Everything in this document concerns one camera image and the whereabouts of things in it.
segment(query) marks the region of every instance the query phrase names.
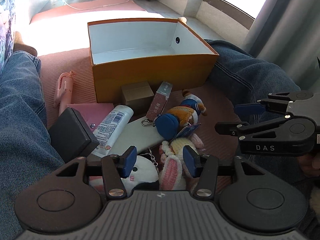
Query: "barcode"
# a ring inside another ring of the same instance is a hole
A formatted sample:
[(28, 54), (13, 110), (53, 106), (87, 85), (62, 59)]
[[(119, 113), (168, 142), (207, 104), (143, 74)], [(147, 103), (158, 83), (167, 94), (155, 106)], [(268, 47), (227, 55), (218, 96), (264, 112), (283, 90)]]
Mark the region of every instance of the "barcode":
[(118, 114), (116, 114), (116, 116), (112, 121), (119, 124), (123, 117), (124, 117), (124, 113), (119, 112)]

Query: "person's leg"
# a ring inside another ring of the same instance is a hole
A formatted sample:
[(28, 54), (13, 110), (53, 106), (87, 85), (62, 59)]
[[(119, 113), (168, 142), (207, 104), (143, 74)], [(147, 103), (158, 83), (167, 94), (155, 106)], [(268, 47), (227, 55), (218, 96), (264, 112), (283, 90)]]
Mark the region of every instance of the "person's leg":
[(38, 58), (17, 51), (0, 75), (0, 239), (21, 232), (17, 195), (64, 163), (50, 145)]
[[(233, 105), (257, 102), (258, 99), (268, 98), (268, 93), (300, 90), (279, 66), (255, 59), (227, 41), (206, 41), (220, 55), (209, 81), (221, 90)], [(277, 117), (279, 115), (268, 112), (261, 116), (240, 116), (242, 121), (250, 124)], [(249, 159), (289, 183), (304, 178), (294, 157), (252, 155)]]

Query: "black box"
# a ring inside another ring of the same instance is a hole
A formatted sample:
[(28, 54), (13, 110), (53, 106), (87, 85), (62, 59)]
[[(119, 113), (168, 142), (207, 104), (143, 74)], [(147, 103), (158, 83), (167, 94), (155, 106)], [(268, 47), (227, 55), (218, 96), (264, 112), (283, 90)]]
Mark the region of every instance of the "black box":
[(48, 130), (51, 145), (65, 163), (78, 156), (87, 157), (100, 143), (81, 114), (68, 107)]

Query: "open cardboard box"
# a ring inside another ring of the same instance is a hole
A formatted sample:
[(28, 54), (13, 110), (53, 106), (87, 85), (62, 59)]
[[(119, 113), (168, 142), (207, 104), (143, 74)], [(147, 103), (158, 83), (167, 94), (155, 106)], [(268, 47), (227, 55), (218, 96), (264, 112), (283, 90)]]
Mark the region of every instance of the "open cardboard box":
[(218, 54), (178, 19), (129, 18), (88, 23), (98, 103), (121, 101), (121, 86), (162, 81), (173, 91), (202, 86)]

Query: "window frame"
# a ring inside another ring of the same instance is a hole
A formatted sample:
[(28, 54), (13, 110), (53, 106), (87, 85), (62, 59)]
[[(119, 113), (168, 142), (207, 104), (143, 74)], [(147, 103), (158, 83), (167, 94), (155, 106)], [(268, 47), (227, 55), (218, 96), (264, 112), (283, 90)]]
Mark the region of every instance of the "window frame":
[(224, 12), (238, 23), (246, 27), (248, 30), (250, 29), (252, 23), (254, 22), (254, 18), (252, 18), (249, 14), (245, 13), (241, 9), (235, 7), (234, 5), (228, 3), (225, 0), (203, 0), (207, 2), (211, 6), (217, 8), (218, 10)]

